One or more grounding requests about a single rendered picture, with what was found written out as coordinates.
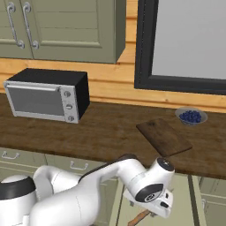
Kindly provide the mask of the wooden handled knife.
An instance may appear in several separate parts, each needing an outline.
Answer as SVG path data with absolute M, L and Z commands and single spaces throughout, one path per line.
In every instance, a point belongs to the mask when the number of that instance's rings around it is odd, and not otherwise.
M 133 220 L 128 222 L 127 226 L 136 226 L 140 221 L 142 221 L 149 214 L 150 214 L 149 210 L 145 210 L 139 213 Z

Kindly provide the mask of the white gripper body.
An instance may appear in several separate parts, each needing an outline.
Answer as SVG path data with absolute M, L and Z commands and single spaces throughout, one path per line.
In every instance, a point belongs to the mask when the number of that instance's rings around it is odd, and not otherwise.
M 125 198 L 127 198 L 130 201 L 132 206 L 137 205 L 139 207 L 143 207 L 143 208 L 147 209 L 147 203 L 136 201 L 127 189 L 124 190 L 123 195 Z

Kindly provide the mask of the blueberries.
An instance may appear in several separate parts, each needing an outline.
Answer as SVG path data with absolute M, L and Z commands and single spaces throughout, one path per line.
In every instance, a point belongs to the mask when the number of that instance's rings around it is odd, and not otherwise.
M 201 121 L 201 114 L 196 110 L 187 110 L 180 114 L 179 117 L 189 123 L 199 123 Z

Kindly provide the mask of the olive base cupboard door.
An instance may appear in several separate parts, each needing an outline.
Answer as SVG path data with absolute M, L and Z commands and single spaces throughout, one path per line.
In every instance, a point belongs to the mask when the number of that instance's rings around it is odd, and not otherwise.
M 207 226 L 226 226 L 226 180 L 210 177 L 200 179 L 201 198 L 207 201 Z

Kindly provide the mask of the black framed window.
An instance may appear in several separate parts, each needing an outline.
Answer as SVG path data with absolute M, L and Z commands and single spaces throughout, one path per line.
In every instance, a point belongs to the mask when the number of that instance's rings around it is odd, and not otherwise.
M 154 43 L 159 0 L 139 0 L 134 87 L 136 89 L 226 95 L 226 79 L 153 75 Z

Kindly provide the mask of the toaster oven glass door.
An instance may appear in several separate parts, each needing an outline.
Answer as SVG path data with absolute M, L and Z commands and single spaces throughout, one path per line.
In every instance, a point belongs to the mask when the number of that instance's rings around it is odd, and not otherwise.
M 61 93 L 7 88 L 13 109 L 16 112 L 49 116 L 64 115 Z

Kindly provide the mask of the black silver toaster oven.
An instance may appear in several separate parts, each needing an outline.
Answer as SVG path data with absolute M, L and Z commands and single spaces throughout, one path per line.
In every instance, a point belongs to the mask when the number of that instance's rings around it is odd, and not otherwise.
M 4 89 L 15 117 L 77 124 L 90 104 L 87 72 L 26 68 Z

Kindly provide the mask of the dark wooden cutting board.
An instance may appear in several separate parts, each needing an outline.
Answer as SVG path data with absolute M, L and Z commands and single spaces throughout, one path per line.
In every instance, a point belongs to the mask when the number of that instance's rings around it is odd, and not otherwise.
M 161 118 L 137 124 L 136 127 L 162 157 L 192 149 L 192 144 Z

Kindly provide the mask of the olive wall cupboard door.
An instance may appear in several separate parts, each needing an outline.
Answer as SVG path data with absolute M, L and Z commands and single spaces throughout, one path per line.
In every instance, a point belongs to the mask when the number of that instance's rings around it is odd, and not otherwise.
M 16 45 L 7 15 L 7 5 L 13 2 L 16 11 L 11 13 L 17 38 L 25 43 L 23 49 Z M 0 57 L 32 59 L 33 53 L 26 33 L 21 0 L 0 0 Z
M 30 29 L 39 48 L 33 58 L 114 63 L 115 0 L 21 0 L 29 2 Z

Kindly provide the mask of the grey bowl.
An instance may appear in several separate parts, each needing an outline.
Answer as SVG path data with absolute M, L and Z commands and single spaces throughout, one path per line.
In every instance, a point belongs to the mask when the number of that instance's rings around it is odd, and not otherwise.
M 186 112 L 187 110 L 196 110 L 201 114 L 201 121 L 199 123 L 189 123 L 189 122 L 185 122 L 184 120 L 182 120 L 179 115 Z M 195 109 L 195 108 L 190 108 L 190 107 L 182 107 L 179 108 L 175 111 L 175 115 L 177 116 L 177 118 L 185 125 L 198 125 L 198 124 L 202 124 L 205 123 L 207 121 L 207 114 L 203 111 L 201 111 L 200 109 Z

